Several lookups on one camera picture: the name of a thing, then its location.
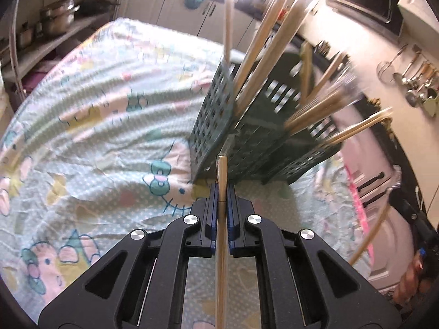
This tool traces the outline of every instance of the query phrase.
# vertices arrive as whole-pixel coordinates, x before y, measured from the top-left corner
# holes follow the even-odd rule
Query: silver screw
[[[145,232],[143,230],[134,230],[131,233],[131,238],[133,240],[141,240],[145,237]]]
[[[309,229],[304,229],[300,232],[300,236],[303,237],[305,240],[311,240],[314,238],[314,232]]]
[[[250,224],[259,224],[262,221],[262,218],[257,215],[257,214],[253,214],[250,215],[247,220],[249,221]]]
[[[198,218],[195,215],[186,215],[183,219],[186,224],[192,225],[198,222]]]

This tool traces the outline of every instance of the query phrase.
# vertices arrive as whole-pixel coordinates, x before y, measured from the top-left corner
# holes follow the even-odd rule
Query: patterned bedspread
[[[134,228],[165,228],[207,196],[189,183],[186,140],[222,46],[118,19],[66,56],[16,113],[0,146],[0,274],[35,321]],[[339,155],[295,184],[237,194],[280,227],[313,228],[348,258],[361,206]],[[368,276],[370,256],[357,269]],[[230,264],[229,328],[258,327],[252,259]],[[214,260],[191,259],[183,328],[211,328]]]

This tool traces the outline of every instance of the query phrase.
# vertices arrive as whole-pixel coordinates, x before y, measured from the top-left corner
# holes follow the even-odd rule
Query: shelf
[[[18,53],[18,77],[22,79],[40,60],[47,54],[58,47],[62,42],[66,41],[80,30],[88,27],[95,21],[109,16],[108,13],[103,13],[96,16],[77,18],[73,21],[70,29],[62,36],[52,40],[40,40]],[[15,83],[14,72],[10,64],[2,68],[3,80]]]

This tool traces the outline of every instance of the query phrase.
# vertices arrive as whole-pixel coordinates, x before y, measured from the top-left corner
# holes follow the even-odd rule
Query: wall
[[[313,45],[323,39],[328,41],[332,47],[329,57],[340,50],[348,52],[364,93],[369,98],[380,98],[383,108],[393,107],[392,128],[407,154],[428,207],[439,187],[439,117],[431,119],[421,108],[412,108],[396,85],[381,83],[376,74],[378,63],[390,61],[403,43],[410,43],[411,48],[418,42],[403,32],[400,45],[396,46],[368,27],[333,11],[325,0],[321,0],[315,10],[317,13],[307,17],[299,33]],[[423,54],[439,68],[439,61],[428,51]],[[413,55],[411,49],[407,49],[394,62],[396,71],[402,72]],[[420,63],[410,70],[409,76]],[[429,218],[434,225],[439,222],[439,201],[432,204]]]

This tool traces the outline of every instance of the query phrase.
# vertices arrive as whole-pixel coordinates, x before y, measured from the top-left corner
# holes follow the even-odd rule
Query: metal spoon
[[[413,45],[412,50],[416,53],[415,56],[413,57],[413,59],[411,60],[411,62],[409,63],[409,65],[407,65],[407,68],[405,69],[405,71],[401,74],[399,73],[394,73],[393,74],[393,78],[396,81],[396,83],[399,86],[403,86],[406,82],[407,79],[405,78],[406,74],[408,73],[408,71],[410,70],[410,68],[412,67],[412,65],[414,65],[414,63],[416,63],[416,61],[418,60],[419,56],[422,53],[422,49],[418,47],[418,45]]]

